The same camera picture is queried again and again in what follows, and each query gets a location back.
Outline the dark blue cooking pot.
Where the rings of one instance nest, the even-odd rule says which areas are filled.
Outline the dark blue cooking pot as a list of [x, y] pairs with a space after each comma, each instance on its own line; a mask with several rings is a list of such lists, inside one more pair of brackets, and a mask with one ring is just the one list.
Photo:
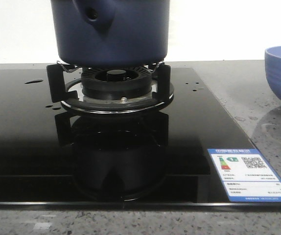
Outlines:
[[167, 55], [168, 0], [52, 0], [58, 55], [84, 67], [141, 66]]

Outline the black pot support grate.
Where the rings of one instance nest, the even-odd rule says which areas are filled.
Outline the black pot support grate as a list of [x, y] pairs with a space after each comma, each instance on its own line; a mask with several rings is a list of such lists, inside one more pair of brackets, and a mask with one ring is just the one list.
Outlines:
[[133, 115], [160, 110], [168, 106], [174, 98], [174, 87], [170, 82], [171, 67], [164, 62], [141, 67], [146, 68], [152, 74], [149, 93], [136, 98], [122, 97], [119, 100], [103, 100], [90, 98], [83, 94], [81, 77], [65, 83], [63, 73], [72, 73], [78, 69], [77, 66], [61, 63], [48, 65], [47, 77], [51, 100], [54, 103], [60, 102], [66, 110], [79, 115]]

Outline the black round gas burner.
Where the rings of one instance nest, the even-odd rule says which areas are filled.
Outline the black round gas burner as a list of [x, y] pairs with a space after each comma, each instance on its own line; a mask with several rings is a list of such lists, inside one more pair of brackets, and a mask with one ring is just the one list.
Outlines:
[[90, 98], [136, 98], [151, 91], [152, 74], [144, 67], [83, 69], [81, 83], [83, 94]]

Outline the black glass gas stove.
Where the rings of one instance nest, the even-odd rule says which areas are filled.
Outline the black glass gas stove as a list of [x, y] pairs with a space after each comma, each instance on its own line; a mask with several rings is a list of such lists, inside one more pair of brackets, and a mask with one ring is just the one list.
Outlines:
[[50, 102], [44, 69], [0, 69], [0, 208], [281, 211], [232, 202], [208, 149], [256, 149], [198, 75], [140, 117], [79, 117]]

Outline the blue white energy label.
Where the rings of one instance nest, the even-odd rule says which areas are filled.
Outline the blue white energy label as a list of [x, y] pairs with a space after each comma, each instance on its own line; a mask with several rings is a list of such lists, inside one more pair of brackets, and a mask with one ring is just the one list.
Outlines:
[[257, 149], [208, 149], [232, 202], [281, 202], [281, 178]]

